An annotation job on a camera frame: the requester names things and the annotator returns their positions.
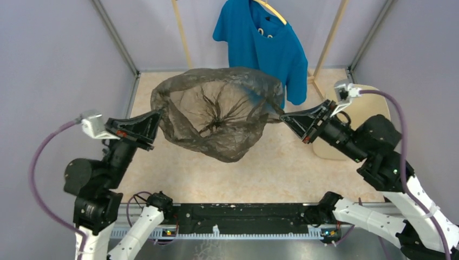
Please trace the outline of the dark translucent trash bag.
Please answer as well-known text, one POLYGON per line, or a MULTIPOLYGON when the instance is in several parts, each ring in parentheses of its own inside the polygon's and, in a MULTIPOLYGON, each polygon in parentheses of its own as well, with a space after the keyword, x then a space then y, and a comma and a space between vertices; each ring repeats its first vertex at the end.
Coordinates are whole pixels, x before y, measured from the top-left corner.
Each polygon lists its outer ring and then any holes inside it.
POLYGON ((239 161, 280 122, 284 87, 256 69, 197 68, 172 76, 151 92, 162 111, 160 128, 171 143, 225 163, 239 161))

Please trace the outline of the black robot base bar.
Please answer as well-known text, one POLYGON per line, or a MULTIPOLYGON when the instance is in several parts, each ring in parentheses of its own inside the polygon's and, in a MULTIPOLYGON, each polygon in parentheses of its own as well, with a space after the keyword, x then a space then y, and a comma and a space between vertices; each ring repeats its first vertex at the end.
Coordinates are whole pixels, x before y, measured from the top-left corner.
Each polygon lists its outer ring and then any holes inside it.
POLYGON ((324 222, 317 207, 302 203, 175 204, 166 217, 180 235, 306 234, 324 222))

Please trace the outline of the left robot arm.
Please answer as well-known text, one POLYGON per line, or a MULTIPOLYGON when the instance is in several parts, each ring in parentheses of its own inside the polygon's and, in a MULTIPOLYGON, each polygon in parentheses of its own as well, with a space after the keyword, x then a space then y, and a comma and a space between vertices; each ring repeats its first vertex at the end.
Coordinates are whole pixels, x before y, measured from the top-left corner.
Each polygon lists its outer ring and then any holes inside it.
POLYGON ((173 219, 172 199, 163 192, 153 193, 120 243, 113 249, 108 247, 123 198, 116 189, 136 151, 153 149, 162 115, 156 110, 107 121, 96 110, 81 115, 83 132, 102 140, 105 149, 102 159, 74 159, 64 172, 64 191, 76 198, 76 259, 134 259, 154 229, 173 219))

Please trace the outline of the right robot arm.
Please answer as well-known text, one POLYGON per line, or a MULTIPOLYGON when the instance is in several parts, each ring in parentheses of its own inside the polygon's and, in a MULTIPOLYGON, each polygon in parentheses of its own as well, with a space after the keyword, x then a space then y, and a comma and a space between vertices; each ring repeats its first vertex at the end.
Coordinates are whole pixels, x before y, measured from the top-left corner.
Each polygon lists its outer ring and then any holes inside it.
POLYGON ((344 240, 339 224, 373 233, 400 249, 408 259, 458 259, 458 226, 451 223, 426 194, 404 154, 401 133, 383 115, 369 117, 357 129, 338 119, 333 101, 281 116, 304 143, 323 140, 359 162, 364 181, 400 211, 399 217, 369 209, 327 192, 310 204, 172 204, 163 194, 150 196, 122 241, 109 253, 120 259, 136 255, 146 241, 176 239, 315 238, 337 245, 344 240))

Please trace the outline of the cream plastic trash bin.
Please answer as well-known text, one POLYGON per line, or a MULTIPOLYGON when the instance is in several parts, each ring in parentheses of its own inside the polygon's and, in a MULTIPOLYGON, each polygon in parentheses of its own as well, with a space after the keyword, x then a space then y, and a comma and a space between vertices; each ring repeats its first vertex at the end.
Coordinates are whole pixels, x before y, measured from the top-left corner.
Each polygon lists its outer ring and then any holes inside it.
MULTIPOLYGON (((352 104, 343 111, 350 116, 352 129, 357 129, 365 120, 377 114, 381 114, 391 120, 387 100, 385 97, 376 94, 364 94, 354 99, 352 104)), ((349 160, 345 154, 320 138, 317 138, 312 143, 312 149, 315 155, 322 159, 349 160)))

